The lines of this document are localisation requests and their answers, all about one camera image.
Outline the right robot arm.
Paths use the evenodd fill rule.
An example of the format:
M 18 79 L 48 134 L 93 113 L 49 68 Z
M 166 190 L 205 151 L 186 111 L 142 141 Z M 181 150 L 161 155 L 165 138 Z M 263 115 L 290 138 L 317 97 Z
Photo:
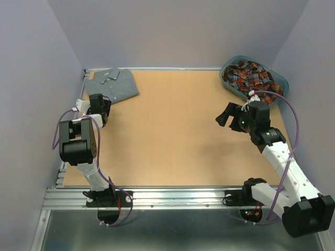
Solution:
M 300 237 L 329 229 L 334 213 L 332 196 L 324 196 L 308 180 L 295 159 L 281 131 L 271 126 L 270 108 L 261 101 L 252 101 L 243 109 L 230 102 L 216 118 L 225 126 L 233 117 L 230 129 L 247 133 L 251 142 L 284 179 L 285 194 L 272 188 L 262 178 L 249 178 L 240 190 L 229 192 L 223 202 L 227 206 L 253 206 L 257 202 L 272 208 L 291 237 Z

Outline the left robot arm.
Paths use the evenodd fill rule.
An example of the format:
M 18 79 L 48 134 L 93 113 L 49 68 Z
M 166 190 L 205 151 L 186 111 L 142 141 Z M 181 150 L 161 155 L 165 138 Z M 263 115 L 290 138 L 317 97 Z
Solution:
M 59 120 L 57 125 L 60 158 L 63 162 L 76 167 L 87 180 L 90 190 L 84 191 L 86 206 L 92 208 L 119 206 L 111 179 L 102 174 L 98 166 L 97 129 L 108 121 L 111 100 L 103 94 L 91 94 L 89 100 L 78 99 L 72 112 L 82 115 L 74 120 Z

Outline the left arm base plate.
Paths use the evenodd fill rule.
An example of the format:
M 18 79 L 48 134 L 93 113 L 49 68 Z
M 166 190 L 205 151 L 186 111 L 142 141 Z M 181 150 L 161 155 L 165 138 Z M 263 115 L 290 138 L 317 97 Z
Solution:
M 84 191 L 83 195 L 86 197 L 87 208 L 122 208 L 132 205 L 130 196 L 119 190 Z

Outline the grey long sleeve shirt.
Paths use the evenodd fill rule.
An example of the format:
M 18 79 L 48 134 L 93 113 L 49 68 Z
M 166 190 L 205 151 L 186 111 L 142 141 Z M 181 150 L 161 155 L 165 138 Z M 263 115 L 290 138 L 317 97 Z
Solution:
M 102 94 L 113 104 L 139 95 L 134 76 L 128 69 L 111 68 L 94 73 L 93 79 L 86 79 L 84 86 L 89 95 Z

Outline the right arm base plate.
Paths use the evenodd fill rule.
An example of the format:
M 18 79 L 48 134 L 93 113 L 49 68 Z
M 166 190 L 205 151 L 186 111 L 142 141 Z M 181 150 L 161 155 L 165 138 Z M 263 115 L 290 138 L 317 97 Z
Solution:
M 225 190 L 222 201 L 228 207 L 255 207 L 261 203 L 270 207 L 273 199 L 274 195 L 271 190 L 253 186 L 250 189 Z

